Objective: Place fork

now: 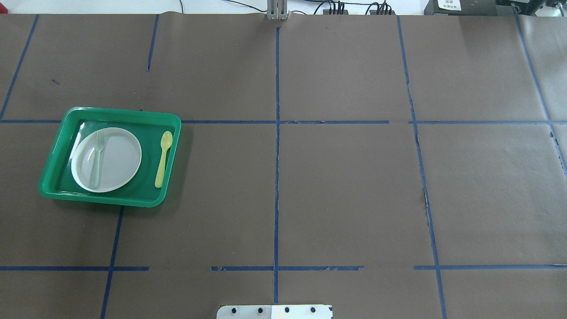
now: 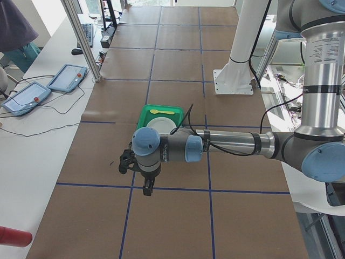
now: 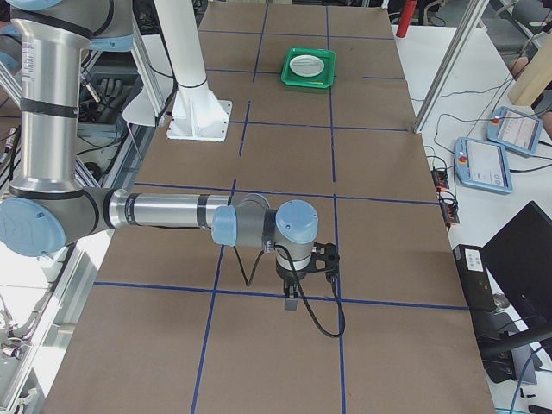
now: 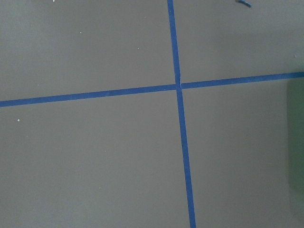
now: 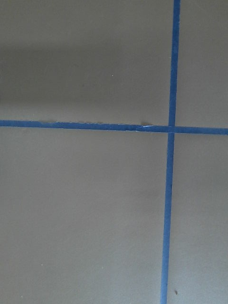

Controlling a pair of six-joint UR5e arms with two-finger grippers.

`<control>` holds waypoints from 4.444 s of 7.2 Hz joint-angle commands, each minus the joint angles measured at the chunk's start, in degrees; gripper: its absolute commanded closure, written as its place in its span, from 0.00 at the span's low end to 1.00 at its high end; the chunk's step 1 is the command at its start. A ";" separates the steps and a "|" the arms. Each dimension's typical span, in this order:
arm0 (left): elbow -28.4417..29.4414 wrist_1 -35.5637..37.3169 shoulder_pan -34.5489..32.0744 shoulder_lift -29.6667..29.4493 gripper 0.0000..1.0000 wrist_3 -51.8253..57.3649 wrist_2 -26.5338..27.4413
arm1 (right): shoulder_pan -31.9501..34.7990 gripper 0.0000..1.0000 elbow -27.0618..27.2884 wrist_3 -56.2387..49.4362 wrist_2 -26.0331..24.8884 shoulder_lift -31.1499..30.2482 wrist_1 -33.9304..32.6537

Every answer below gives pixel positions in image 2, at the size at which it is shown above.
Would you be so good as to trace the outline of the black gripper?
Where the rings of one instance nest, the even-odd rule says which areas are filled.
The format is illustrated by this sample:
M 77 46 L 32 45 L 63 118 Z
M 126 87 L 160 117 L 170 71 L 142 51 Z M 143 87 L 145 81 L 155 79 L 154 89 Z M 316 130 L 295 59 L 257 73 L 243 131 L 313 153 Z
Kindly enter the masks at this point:
M 151 172 L 146 172 L 146 171 L 141 172 L 141 175 L 144 177 L 144 185 L 143 185 L 144 196 L 152 195 L 155 178 L 159 175 L 160 171 L 161 171 L 161 168 L 158 167 L 157 169 Z

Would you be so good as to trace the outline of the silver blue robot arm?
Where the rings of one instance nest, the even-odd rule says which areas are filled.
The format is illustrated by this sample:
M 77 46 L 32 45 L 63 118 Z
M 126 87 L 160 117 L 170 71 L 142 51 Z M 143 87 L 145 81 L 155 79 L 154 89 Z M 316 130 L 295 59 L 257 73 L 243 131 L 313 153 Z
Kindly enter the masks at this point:
M 150 196 L 161 163 L 197 162 L 209 150 L 282 161 L 320 182 L 344 176 L 344 135 L 337 126 L 344 66 L 344 1 L 279 1 L 278 38 L 306 40 L 301 125 L 292 133 L 242 133 L 142 127 L 120 158 L 119 171 L 144 177 Z

